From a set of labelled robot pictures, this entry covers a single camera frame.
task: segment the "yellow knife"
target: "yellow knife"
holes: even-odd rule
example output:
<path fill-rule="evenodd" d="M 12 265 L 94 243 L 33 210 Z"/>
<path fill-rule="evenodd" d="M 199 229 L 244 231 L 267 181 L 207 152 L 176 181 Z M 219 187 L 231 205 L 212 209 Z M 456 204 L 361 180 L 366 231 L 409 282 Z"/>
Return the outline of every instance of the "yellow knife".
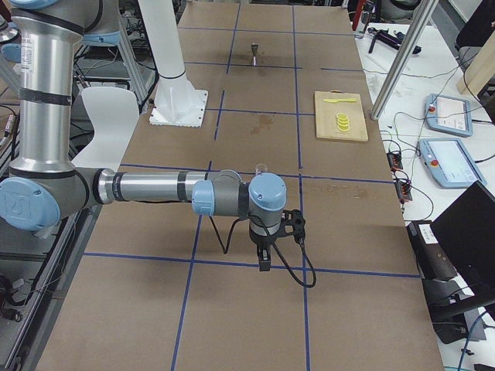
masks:
<path fill-rule="evenodd" d="M 323 99 L 324 102 L 327 103 L 340 103 L 340 102 L 349 102 L 355 103 L 357 102 L 356 98 L 339 98 L 339 99 Z"/>

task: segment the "wooden cutting board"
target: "wooden cutting board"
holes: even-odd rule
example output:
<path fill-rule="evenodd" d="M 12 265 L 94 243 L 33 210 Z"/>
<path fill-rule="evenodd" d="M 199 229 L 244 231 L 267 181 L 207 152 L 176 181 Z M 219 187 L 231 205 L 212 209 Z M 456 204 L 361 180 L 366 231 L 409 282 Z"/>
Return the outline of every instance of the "wooden cutting board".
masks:
<path fill-rule="evenodd" d="M 355 98 L 356 102 L 327 103 L 324 99 Z M 344 141 L 367 141 L 368 133 L 364 120 L 363 105 L 359 94 L 315 91 L 316 137 Z M 336 115 L 346 114 L 350 119 L 349 131 L 337 127 Z"/>

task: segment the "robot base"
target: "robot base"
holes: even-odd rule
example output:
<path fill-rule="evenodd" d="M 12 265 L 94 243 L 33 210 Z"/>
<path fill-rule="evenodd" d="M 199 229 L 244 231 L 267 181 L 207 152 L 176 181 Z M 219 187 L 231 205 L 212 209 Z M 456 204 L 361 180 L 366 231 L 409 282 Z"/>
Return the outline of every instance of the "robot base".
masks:
<path fill-rule="evenodd" d="M 199 128 L 203 123 L 203 116 L 208 101 L 208 91 L 195 90 L 195 92 L 202 101 L 201 105 L 190 106 L 186 111 L 178 114 L 173 114 L 172 110 L 167 107 L 168 104 L 163 106 L 156 105 L 149 118 L 150 124 Z"/>

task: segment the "computer monitor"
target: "computer monitor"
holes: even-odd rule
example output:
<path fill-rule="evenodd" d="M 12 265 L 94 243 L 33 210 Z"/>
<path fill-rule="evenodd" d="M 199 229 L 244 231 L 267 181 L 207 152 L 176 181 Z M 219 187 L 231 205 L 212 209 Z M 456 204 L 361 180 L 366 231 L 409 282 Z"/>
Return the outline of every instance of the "computer monitor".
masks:
<path fill-rule="evenodd" d="M 433 322 L 452 319 L 478 307 L 485 307 L 495 319 L 495 197 L 483 184 L 474 182 L 431 228 L 475 294 L 447 305 L 430 305 Z"/>

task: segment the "brown cardboard table surface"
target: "brown cardboard table surface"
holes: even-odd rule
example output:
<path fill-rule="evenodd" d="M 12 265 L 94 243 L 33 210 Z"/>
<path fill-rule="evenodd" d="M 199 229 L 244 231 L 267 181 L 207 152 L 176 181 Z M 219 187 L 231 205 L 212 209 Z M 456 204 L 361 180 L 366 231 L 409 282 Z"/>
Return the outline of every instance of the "brown cardboard table surface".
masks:
<path fill-rule="evenodd" d="M 179 34 L 210 92 L 203 126 L 143 115 L 122 171 L 249 179 L 267 164 L 305 214 L 318 284 L 298 286 L 275 254 L 259 272 L 246 223 L 223 255 L 187 205 L 105 206 L 37 370 L 441 370 L 377 123 L 365 143 L 316 140 L 315 90 L 371 107 L 345 11 L 190 2 Z M 223 236 L 231 222 L 217 218 Z M 310 281 L 293 240 L 279 247 Z"/>

